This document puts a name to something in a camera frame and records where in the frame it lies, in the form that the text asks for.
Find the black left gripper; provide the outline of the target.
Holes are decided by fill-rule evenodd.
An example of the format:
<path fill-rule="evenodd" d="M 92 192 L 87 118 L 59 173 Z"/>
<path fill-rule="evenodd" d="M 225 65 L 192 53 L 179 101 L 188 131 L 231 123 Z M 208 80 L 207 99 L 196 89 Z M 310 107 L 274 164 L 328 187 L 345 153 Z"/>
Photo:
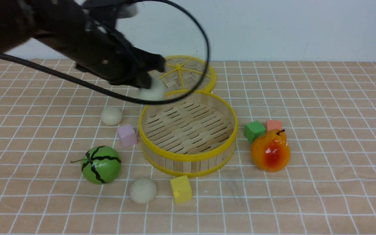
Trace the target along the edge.
<path fill-rule="evenodd" d="M 36 0 L 35 21 L 36 40 L 72 59 L 84 72 L 113 84 L 150 89 L 152 77 L 145 71 L 165 72 L 166 59 L 142 49 L 136 49 L 136 55 L 145 71 L 130 72 L 123 49 L 74 0 Z"/>

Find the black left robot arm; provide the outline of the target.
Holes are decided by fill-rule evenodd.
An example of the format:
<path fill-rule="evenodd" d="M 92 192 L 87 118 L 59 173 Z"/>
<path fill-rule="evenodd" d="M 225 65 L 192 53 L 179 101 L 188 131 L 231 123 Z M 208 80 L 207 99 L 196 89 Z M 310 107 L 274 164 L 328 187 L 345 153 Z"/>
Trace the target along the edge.
<path fill-rule="evenodd" d="M 0 0 L 0 53 L 33 38 L 111 85 L 150 88 L 149 72 L 165 70 L 161 55 L 134 47 L 116 31 L 137 13 L 132 0 Z"/>

